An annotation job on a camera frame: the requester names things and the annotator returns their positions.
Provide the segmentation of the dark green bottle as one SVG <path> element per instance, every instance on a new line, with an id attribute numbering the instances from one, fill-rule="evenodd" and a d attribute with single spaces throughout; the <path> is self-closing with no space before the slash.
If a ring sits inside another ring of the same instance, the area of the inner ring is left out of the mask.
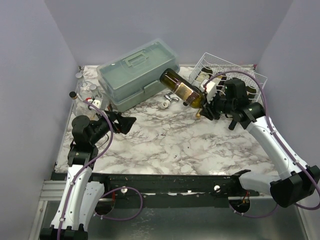
<path id="1" fill-rule="evenodd" d="M 159 78 L 160 82 L 172 93 L 177 95 L 186 106 L 201 109 L 205 102 L 205 95 L 190 84 L 173 69 L 167 68 Z"/>

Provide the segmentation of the green bottle black neck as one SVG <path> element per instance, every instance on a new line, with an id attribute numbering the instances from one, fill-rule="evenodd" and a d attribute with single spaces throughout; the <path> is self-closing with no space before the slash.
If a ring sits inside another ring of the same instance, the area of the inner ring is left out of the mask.
<path id="1" fill-rule="evenodd" d="M 247 85 L 246 91 L 247 91 L 248 101 L 249 101 L 249 103 L 251 103 L 255 99 L 255 96 L 257 94 L 257 90 L 253 86 Z M 228 126 L 228 129 L 233 131 L 235 129 L 236 125 L 237 125 L 237 122 L 235 120 L 232 120 L 230 125 Z"/>

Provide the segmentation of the clear bottle silver cap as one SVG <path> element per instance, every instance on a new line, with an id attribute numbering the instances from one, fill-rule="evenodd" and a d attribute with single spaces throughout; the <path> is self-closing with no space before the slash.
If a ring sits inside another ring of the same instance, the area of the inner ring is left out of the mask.
<path id="1" fill-rule="evenodd" d="M 91 84 L 89 86 L 89 89 L 90 89 L 90 91 L 92 93 L 92 98 L 100 97 L 100 98 L 102 98 L 104 100 L 103 95 L 100 93 L 100 91 L 99 91 L 99 89 L 98 89 L 96 84 Z"/>

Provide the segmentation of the clear bottle white label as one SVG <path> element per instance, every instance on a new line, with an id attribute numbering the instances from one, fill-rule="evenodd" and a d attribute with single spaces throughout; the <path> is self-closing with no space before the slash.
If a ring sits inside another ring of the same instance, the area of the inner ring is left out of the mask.
<path id="1" fill-rule="evenodd" d="M 91 110 L 91 107 L 84 103 L 83 99 L 75 91 L 71 91 L 69 97 L 73 100 L 72 112 L 76 117 L 84 115 L 90 120 L 94 120 L 96 112 Z"/>

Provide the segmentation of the round clear bottle dark label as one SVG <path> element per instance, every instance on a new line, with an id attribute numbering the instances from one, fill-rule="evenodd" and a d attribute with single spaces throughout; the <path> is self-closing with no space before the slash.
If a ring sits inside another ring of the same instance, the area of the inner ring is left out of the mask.
<path id="1" fill-rule="evenodd" d="M 80 94 L 82 98 L 89 96 L 91 94 L 90 86 L 92 83 L 90 81 L 86 81 L 81 72 L 77 72 L 75 77 L 77 79 L 76 92 Z"/>

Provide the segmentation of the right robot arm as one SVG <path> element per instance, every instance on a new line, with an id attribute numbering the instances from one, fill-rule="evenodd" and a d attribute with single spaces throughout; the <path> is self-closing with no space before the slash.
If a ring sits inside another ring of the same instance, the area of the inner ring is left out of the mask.
<path id="1" fill-rule="evenodd" d="M 247 190 L 265 193 L 283 208 L 319 191 L 320 169 L 298 157 L 274 127 L 265 108 L 250 101 L 246 84 L 239 78 L 223 84 L 225 96 L 221 97 L 213 81 L 205 79 L 201 83 L 200 90 L 206 96 L 201 115 L 210 120 L 230 115 L 258 141 L 278 173 L 272 177 L 245 170 L 230 183 L 230 191 L 236 196 Z"/>

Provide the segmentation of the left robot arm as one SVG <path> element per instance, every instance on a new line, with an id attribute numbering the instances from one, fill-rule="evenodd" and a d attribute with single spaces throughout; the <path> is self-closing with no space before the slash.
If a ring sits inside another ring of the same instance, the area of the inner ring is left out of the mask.
<path id="1" fill-rule="evenodd" d="M 86 115 L 72 120 L 73 141 L 67 155 L 65 187 L 50 226 L 40 231 L 41 240 L 88 239 L 88 226 L 96 205 L 111 191 L 107 180 L 92 179 L 95 161 L 106 152 L 99 152 L 96 144 L 107 133 L 126 135 L 136 120 L 114 111 L 104 111 L 97 120 Z"/>

